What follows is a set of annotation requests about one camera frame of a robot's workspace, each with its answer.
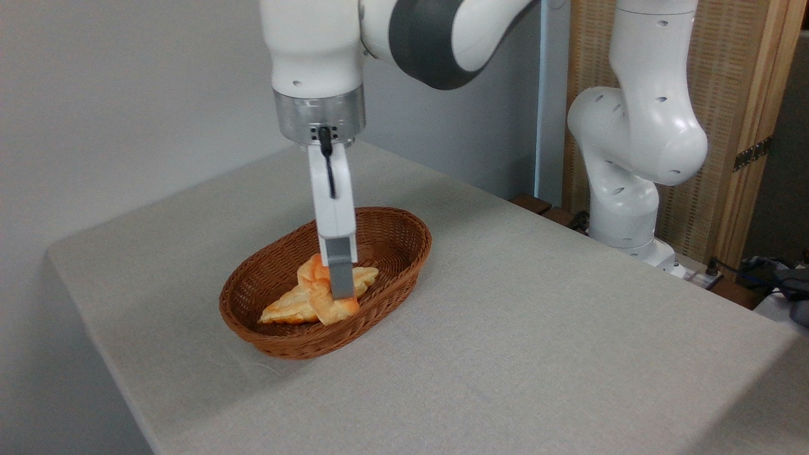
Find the table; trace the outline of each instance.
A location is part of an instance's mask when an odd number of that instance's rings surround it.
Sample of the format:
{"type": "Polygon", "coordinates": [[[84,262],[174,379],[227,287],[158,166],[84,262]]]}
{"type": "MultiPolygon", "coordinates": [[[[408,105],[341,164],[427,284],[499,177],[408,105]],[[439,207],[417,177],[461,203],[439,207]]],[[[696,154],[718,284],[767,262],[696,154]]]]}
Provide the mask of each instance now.
{"type": "Polygon", "coordinates": [[[297,147],[49,249],[156,453],[806,453],[809,340],[379,148],[349,159],[356,203],[434,245],[401,307],[317,359],[218,314],[313,218],[297,147]]]}

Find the metal hinge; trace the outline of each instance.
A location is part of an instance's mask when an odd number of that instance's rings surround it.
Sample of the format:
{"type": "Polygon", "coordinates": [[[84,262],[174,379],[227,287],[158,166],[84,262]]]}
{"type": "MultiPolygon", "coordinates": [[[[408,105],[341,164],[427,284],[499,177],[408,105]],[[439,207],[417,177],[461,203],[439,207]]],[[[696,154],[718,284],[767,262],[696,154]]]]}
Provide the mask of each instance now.
{"type": "Polygon", "coordinates": [[[748,164],[752,163],[753,161],[758,160],[764,155],[769,153],[769,146],[773,142],[773,136],[766,138],[765,140],[757,143],[753,147],[748,148],[747,150],[739,153],[736,156],[736,161],[733,164],[733,172],[744,168],[748,164]]]}

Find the pastry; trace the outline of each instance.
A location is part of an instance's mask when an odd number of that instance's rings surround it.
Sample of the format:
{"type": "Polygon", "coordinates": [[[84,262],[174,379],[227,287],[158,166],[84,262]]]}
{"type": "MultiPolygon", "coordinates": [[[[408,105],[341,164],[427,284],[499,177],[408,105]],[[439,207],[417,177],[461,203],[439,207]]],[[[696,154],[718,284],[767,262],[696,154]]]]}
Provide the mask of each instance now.
{"type": "Polygon", "coordinates": [[[359,310],[357,299],[374,284],[379,270],[374,267],[354,267],[353,299],[332,299],[328,267],[324,267],[316,254],[298,269],[298,286],[276,300],[261,314],[259,322],[302,324],[320,320],[324,324],[342,321],[359,310]]]}

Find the silver metal ring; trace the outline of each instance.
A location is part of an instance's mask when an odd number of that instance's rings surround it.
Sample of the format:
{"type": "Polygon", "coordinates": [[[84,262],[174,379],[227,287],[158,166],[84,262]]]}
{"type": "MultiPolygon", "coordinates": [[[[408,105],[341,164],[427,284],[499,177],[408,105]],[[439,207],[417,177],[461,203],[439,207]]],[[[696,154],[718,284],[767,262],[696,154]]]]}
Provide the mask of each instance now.
{"type": "Polygon", "coordinates": [[[275,92],[278,124],[290,141],[319,144],[317,130],[332,130],[332,142],[350,142],[365,128],[365,96],[362,85],[331,98],[292,98],[275,92]]]}

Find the wicker basket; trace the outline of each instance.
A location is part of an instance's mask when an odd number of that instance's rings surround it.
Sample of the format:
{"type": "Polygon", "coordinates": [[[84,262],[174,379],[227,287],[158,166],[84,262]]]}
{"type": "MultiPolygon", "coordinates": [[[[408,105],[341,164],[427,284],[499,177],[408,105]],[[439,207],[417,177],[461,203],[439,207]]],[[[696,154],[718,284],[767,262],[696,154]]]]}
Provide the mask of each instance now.
{"type": "Polygon", "coordinates": [[[396,309],[416,286],[432,245],[427,226],[406,210],[357,209],[358,266],[379,269],[359,300],[360,310],[332,325],[259,324],[264,308],[297,284],[297,269],[319,251],[315,222],[253,254],[234,270],[219,296],[227,325],[259,351],[283,359],[311,359],[352,342],[396,309]]]}

